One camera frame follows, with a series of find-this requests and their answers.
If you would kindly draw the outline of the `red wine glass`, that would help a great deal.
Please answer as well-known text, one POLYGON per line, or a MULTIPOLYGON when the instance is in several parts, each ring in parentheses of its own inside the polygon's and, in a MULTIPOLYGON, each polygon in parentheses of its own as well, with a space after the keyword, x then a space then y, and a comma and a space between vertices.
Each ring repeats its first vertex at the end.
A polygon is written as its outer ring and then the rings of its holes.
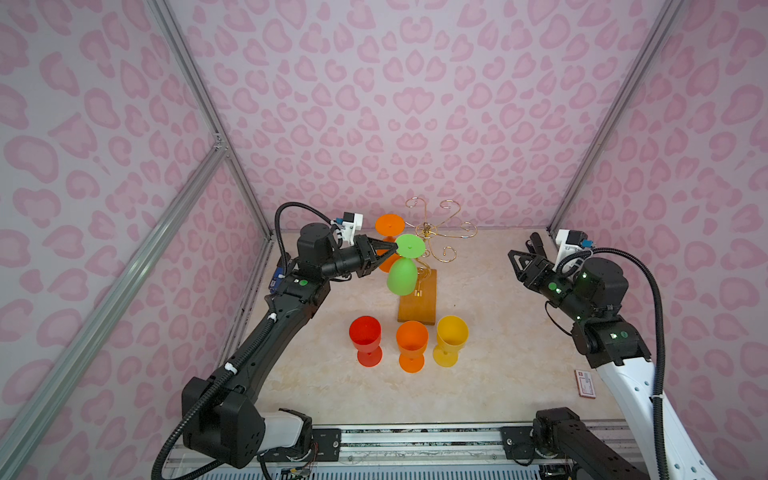
POLYGON ((376 318, 362 316, 354 320, 349 327, 349 337, 357 350, 357 360, 362 366, 372 368, 381 362, 382 328, 376 318))

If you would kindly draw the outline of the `orange wine glass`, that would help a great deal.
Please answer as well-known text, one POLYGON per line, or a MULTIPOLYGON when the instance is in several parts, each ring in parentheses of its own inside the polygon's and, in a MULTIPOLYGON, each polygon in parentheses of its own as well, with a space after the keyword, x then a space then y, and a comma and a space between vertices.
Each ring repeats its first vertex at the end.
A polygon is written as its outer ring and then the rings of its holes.
POLYGON ((424 352, 429 341, 427 328, 416 321, 403 323, 396 332, 396 343, 400 351, 399 365, 407 373, 415 374, 425 364, 424 352))
POLYGON ((374 227, 383 240, 395 241, 404 232, 405 221, 399 215, 385 214, 376 220, 374 227))

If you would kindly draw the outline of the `green wine glass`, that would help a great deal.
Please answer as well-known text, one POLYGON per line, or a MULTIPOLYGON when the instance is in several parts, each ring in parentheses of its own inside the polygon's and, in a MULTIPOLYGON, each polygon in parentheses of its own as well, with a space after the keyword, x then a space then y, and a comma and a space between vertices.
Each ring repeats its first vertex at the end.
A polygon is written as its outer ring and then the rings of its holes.
POLYGON ((403 234, 396 241, 399 259, 390 267, 387 287, 391 293, 407 296, 416 289, 419 270, 415 260, 426 252, 424 240, 415 234, 403 234))

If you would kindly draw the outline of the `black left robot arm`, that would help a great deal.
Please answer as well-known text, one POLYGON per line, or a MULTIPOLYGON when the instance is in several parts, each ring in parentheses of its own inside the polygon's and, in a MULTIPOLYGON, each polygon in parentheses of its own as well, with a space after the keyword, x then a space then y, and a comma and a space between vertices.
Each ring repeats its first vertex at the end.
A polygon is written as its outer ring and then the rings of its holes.
POLYGON ((286 347, 312 319, 335 281, 373 273, 397 251, 394 242, 357 234, 343 243, 341 226, 315 210, 318 222, 305 225, 294 258, 282 254, 283 278, 266 296, 268 309, 253 332, 208 378, 192 378, 182 391, 182 418, 160 448, 151 476, 160 479, 173 447, 210 457, 188 473, 196 479, 222 465, 243 468, 276 452, 304 460, 313 452, 312 420, 287 409, 260 413, 258 395, 286 347))

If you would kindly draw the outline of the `yellow wine glass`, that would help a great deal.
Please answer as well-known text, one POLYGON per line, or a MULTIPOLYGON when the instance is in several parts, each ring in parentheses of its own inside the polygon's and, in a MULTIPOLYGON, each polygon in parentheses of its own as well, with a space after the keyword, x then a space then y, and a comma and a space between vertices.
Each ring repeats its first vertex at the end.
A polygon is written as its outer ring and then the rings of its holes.
POLYGON ((466 322, 455 315, 443 317, 436 324, 437 345, 433 349, 435 363, 443 368, 453 367, 470 336, 466 322))

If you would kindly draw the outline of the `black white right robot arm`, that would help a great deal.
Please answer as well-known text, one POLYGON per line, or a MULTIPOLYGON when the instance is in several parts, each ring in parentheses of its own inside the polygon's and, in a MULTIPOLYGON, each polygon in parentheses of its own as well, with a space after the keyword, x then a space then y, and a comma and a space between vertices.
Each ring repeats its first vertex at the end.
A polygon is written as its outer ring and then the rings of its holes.
POLYGON ((618 455, 566 407, 537 412, 535 447, 569 457, 594 479, 714 478, 664 393, 663 306, 649 268, 615 248, 588 248, 559 263, 535 249, 511 250, 508 258, 525 288, 571 319, 571 339, 616 400, 645 468, 639 470, 618 455), (629 284, 615 257, 633 263, 649 283, 656 328, 653 348, 620 314, 629 284))

